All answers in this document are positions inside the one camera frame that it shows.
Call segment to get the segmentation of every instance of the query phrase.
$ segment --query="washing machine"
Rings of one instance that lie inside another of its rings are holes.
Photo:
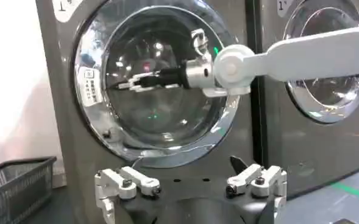
[[[248,44],[258,53],[280,40],[359,26],[359,0],[250,0],[246,8]],[[359,74],[261,77],[251,99],[254,158],[287,170],[289,197],[359,170]]]
[[[230,156],[253,162],[249,96],[111,88],[194,59],[193,30],[203,29],[212,57],[245,43],[244,1],[37,0],[37,7],[78,223],[103,223],[98,170],[128,165],[154,178],[202,182],[235,175]],[[128,223],[118,212],[117,222]]]

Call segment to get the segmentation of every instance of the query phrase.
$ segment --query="green floor line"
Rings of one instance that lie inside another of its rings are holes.
[[[333,184],[332,187],[334,188],[337,188],[337,189],[341,189],[349,194],[352,194],[352,195],[356,195],[359,197],[359,190],[355,189],[355,188],[352,188],[352,187],[349,187],[349,186],[346,186],[344,184],[341,184],[341,183],[336,183],[336,184]]]

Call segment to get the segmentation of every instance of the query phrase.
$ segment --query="gray basket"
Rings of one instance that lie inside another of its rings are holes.
[[[55,161],[46,157],[0,164],[0,224],[20,223],[50,198]]]

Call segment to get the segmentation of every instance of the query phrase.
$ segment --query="washing machine door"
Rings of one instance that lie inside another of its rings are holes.
[[[285,39],[357,26],[359,11],[350,0],[304,1],[288,21]],[[301,112],[323,124],[347,118],[359,105],[359,74],[292,81],[287,88]]]
[[[208,99],[199,89],[142,93],[108,88],[135,74],[196,58],[202,28],[213,57],[235,42],[218,14],[195,1],[108,1],[81,31],[74,59],[77,101],[98,141],[129,161],[175,167],[208,153],[228,132],[239,97]]]

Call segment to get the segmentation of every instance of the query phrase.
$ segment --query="white wall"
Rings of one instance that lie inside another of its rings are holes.
[[[0,163],[62,157],[35,1],[0,1]]]

